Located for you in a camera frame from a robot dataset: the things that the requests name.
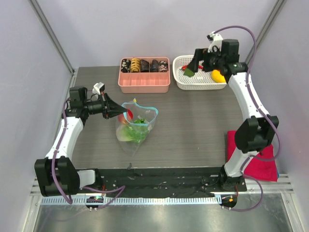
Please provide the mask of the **red toy tomato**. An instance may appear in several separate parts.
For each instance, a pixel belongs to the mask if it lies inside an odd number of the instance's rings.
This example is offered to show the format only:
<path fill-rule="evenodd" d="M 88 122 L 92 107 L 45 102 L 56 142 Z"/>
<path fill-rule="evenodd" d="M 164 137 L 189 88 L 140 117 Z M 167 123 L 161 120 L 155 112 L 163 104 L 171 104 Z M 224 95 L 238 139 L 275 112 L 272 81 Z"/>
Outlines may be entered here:
<path fill-rule="evenodd" d="M 133 113 L 128 109 L 126 113 L 120 114 L 117 119 L 122 124 L 131 123 L 133 122 Z"/>

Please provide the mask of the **green toy lettuce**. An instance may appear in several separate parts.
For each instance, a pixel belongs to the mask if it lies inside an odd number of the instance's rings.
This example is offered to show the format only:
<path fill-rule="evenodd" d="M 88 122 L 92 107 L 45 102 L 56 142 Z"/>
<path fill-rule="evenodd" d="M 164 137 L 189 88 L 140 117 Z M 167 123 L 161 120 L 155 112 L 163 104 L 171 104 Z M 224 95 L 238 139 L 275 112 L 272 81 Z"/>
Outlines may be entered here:
<path fill-rule="evenodd" d="M 133 123 L 120 124 L 116 130 L 116 137 L 120 142 L 141 143 L 148 136 L 152 125 L 142 119 L 135 120 Z"/>

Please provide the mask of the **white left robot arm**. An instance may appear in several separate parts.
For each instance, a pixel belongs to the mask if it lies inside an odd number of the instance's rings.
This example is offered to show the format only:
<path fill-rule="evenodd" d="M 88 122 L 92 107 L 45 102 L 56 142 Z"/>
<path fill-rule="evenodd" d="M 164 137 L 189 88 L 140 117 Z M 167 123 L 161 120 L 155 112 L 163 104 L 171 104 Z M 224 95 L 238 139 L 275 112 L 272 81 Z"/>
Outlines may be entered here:
<path fill-rule="evenodd" d="M 113 118 L 126 112 L 126 108 L 115 103 L 102 82 L 96 83 L 88 97 L 86 87 L 72 87 L 65 101 L 61 127 L 50 151 L 45 158 L 36 160 L 34 169 L 42 196 L 63 196 L 67 200 L 79 190 L 87 187 L 97 193 L 103 181 L 98 169 L 78 171 L 72 164 L 72 154 L 77 139 L 90 115 L 100 114 L 104 119 Z"/>

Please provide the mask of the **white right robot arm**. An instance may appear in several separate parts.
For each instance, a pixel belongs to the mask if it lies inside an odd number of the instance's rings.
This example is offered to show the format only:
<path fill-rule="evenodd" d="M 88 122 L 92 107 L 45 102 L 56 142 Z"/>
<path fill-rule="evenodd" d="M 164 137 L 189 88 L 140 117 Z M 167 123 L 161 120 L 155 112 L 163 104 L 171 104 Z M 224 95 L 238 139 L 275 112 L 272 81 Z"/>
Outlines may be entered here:
<path fill-rule="evenodd" d="M 242 183 L 243 172 L 250 161 L 270 146 L 279 119 L 269 115 L 260 102 L 251 83 L 248 65 L 239 61 L 238 40 L 224 39 L 220 46 L 195 49 L 184 75 L 193 76 L 199 65 L 202 65 L 204 72 L 220 72 L 233 90 L 241 108 L 243 123 L 235 133 L 236 148 L 218 176 L 220 189 L 232 191 L 236 185 Z"/>

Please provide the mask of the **clear zip top bag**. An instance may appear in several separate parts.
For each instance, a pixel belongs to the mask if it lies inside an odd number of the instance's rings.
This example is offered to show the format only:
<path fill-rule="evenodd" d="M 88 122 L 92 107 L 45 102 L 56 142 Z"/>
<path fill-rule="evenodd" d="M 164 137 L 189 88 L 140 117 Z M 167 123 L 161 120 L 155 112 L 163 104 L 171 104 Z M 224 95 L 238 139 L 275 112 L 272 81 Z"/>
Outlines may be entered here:
<path fill-rule="evenodd" d="M 117 116 L 116 138 L 124 152 L 134 156 L 154 128 L 158 109 L 141 106 L 135 98 L 123 103 L 122 107 L 126 109 L 126 112 Z"/>

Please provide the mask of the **yellow toy mango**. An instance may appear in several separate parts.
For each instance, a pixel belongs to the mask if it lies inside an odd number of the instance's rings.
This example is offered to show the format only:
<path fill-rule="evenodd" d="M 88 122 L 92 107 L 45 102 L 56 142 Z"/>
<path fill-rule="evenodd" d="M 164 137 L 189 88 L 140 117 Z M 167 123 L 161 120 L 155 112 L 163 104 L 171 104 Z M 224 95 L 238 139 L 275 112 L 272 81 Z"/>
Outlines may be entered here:
<path fill-rule="evenodd" d="M 211 77 L 216 83 L 226 83 L 225 77 L 221 75 L 219 70 L 213 70 Z"/>

